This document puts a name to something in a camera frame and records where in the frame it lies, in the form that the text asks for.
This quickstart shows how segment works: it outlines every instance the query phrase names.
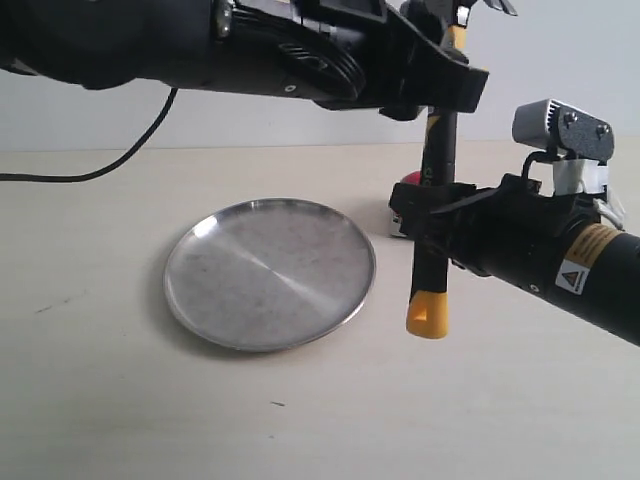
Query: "white wall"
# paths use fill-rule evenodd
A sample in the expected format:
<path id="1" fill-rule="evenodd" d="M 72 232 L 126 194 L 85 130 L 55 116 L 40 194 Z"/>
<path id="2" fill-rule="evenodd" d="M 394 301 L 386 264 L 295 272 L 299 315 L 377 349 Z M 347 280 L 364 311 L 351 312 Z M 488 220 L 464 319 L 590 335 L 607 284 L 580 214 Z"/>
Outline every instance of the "white wall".
<path id="1" fill-rule="evenodd" d="M 640 135 L 640 61 L 632 34 L 635 0 L 513 0 L 507 17 L 478 4 L 469 32 L 472 64 L 491 79 L 462 136 L 510 138 L 516 106 L 555 97 Z M 135 82 L 90 93 L 45 79 L 0 74 L 0 150 L 125 148 L 155 117 L 167 88 Z M 375 112 L 326 112 L 312 103 L 182 92 L 155 147 L 258 146 L 420 141 L 423 122 Z"/>

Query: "white table surface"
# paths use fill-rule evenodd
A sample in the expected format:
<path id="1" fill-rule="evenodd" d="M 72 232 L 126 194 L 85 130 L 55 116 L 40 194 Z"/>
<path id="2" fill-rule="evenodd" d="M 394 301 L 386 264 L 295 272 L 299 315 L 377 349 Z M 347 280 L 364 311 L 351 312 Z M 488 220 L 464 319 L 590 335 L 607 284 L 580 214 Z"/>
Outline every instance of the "white table surface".
<path id="1" fill-rule="evenodd" d="M 640 232 L 640 140 L 618 143 L 614 185 Z M 459 178 L 496 184 L 527 151 L 463 143 Z M 116 154 L 0 154 L 0 170 Z M 419 145 L 143 151 L 84 185 L 0 185 L 0 478 L 640 478 L 640 349 L 460 271 L 450 336 L 405 333 L 412 248 L 387 237 L 386 203 L 419 158 Z M 375 287 L 320 341 L 227 353 L 171 318 L 164 263 L 199 219 L 269 196 L 356 220 Z"/>

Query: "stainless steel plate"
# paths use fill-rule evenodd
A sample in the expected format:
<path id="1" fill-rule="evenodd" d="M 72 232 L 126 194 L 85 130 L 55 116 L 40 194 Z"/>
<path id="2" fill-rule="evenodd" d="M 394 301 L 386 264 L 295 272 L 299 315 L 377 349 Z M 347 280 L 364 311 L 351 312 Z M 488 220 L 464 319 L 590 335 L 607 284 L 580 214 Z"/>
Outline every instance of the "stainless steel plate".
<path id="1" fill-rule="evenodd" d="M 165 293 L 177 319 L 219 345 L 272 352 L 333 331 L 375 276 L 365 234 L 335 210 L 267 199 L 222 210 L 175 247 Z"/>

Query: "warning label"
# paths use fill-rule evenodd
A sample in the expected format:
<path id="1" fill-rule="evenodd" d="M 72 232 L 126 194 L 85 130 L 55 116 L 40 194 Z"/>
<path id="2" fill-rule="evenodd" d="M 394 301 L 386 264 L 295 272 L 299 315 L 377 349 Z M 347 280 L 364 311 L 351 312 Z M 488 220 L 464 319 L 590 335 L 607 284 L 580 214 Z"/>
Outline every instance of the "warning label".
<path id="1" fill-rule="evenodd" d="M 591 270 L 570 260 L 564 260 L 556 277 L 556 285 L 576 295 L 582 295 Z"/>
<path id="2" fill-rule="evenodd" d="M 583 267 L 591 268 L 605 247 L 620 233 L 600 223 L 591 225 L 585 228 L 578 236 L 567 252 L 565 259 Z"/>

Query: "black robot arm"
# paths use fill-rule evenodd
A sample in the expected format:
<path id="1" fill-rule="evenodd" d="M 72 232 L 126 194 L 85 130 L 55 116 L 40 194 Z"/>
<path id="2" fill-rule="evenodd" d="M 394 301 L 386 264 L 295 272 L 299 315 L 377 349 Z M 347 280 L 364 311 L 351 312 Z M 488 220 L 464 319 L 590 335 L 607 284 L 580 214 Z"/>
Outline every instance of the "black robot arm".
<path id="1" fill-rule="evenodd" d="M 473 112 L 488 73 L 441 47 L 442 12 L 381 0 L 0 0 L 0 66 L 88 89 L 136 78 L 413 120 Z"/>

